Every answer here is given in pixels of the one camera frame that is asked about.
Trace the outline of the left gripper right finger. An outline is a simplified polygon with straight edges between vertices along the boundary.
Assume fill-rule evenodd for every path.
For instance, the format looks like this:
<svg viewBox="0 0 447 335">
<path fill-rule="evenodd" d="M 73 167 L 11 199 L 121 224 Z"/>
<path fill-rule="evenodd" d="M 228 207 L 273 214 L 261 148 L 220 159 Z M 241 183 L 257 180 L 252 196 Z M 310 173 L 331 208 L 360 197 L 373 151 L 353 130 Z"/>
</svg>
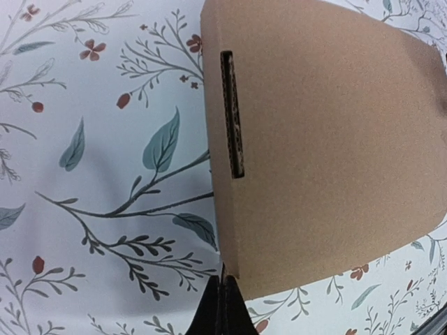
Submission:
<svg viewBox="0 0 447 335">
<path fill-rule="evenodd" d="M 223 280 L 222 334 L 258 335 L 234 276 Z"/>
</svg>

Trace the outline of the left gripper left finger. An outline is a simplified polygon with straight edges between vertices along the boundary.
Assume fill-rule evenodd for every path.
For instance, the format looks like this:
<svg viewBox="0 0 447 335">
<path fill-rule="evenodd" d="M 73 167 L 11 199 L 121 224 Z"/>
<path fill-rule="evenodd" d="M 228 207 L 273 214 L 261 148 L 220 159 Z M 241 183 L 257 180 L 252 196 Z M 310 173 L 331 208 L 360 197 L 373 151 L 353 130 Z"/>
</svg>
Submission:
<svg viewBox="0 0 447 335">
<path fill-rule="evenodd" d="M 221 279 L 210 277 L 185 335 L 221 334 Z"/>
</svg>

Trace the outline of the brown cardboard paper box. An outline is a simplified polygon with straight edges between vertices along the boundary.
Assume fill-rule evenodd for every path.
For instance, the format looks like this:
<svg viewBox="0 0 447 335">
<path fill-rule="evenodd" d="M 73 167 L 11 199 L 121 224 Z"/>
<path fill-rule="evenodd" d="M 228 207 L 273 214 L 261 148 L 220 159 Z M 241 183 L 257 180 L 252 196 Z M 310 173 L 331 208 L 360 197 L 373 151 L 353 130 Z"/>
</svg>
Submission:
<svg viewBox="0 0 447 335">
<path fill-rule="evenodd" d="M 366 265 L 446 214 L 437 48 L 324 1 L 206 1 L 219 246 L 246 299 Z"/>
</svg>

